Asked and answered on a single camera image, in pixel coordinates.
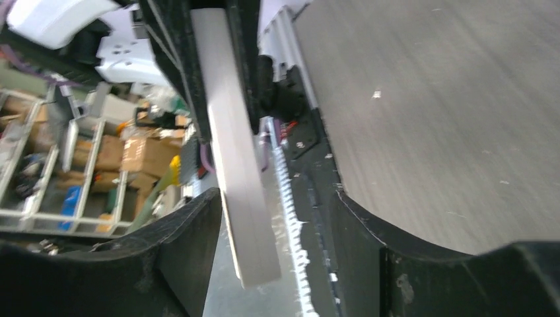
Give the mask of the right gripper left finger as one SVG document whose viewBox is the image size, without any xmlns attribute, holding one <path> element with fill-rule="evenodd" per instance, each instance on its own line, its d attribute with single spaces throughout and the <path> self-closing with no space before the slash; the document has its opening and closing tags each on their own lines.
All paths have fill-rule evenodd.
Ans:
<svg viewBox="0 0 560 317">
<path fill-rule="evenodd" d="M 218 189 L 91 251 L 1 244 L 2 316 L 201 316 L 219 231 Z"/>
</svg>

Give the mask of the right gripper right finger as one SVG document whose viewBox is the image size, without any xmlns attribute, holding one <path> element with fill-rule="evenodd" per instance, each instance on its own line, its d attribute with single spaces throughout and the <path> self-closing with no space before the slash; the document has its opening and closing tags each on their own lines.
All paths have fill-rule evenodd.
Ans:
<svg viewBox="0 0 560 317">
<path fill-rule="evenodd" d="M 345 316 L 558 316 L 559 243 L 468 255 L 384 221 L 345 193 L 330 203 Z"/>
</svg>

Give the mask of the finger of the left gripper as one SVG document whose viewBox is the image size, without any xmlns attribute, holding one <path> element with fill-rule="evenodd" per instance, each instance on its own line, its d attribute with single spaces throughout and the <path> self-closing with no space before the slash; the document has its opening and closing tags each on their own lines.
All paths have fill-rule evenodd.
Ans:
<svg viewBox="0 0 560 317">
<path fill-rule="evenodd" d="M 258 23 L 260 0 L 227 0 L 226 12 L 246 109 L 254 134 L 259 131 L 260 107 L 257 99 Z"/>
<path fill-rule="evenodd" d="M 190 107 L 196 135 L 211 140 L 207 99 L 190 1 L 139 1 L 159 69 Z"/>
</svg>

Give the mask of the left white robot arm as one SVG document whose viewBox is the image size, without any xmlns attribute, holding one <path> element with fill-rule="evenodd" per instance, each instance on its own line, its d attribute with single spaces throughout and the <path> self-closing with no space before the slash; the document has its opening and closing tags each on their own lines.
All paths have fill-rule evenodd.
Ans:
<svg viewBox="0 0 560 317">
<path fill-rule="evenodd" d="M 259 1 L 2 1 L 1 47 L 56 85 L 170 87 L 203 143 L 258 132 Z"/>
</svg>

